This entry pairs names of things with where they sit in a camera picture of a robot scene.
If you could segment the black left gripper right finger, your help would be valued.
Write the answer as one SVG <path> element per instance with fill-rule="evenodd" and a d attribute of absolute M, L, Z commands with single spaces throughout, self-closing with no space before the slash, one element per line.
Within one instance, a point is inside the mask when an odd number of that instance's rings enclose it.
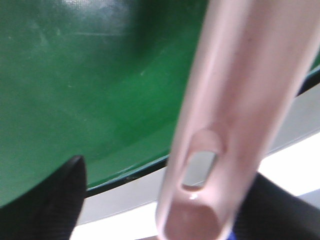
<path fill-rule="evenodd" d="M 320 211 L 261 175 L 238 212 L 234 240 L 318 240 Z"/>

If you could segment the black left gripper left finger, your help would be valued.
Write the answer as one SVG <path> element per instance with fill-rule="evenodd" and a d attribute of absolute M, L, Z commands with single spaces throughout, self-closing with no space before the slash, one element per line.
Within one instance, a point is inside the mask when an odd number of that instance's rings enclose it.
<path fill-rule="evenodd" d="M 0 208 L 2 240 L 68 240 L 87 189 L 84 157 L 73 156 L 45 180 Z"/>

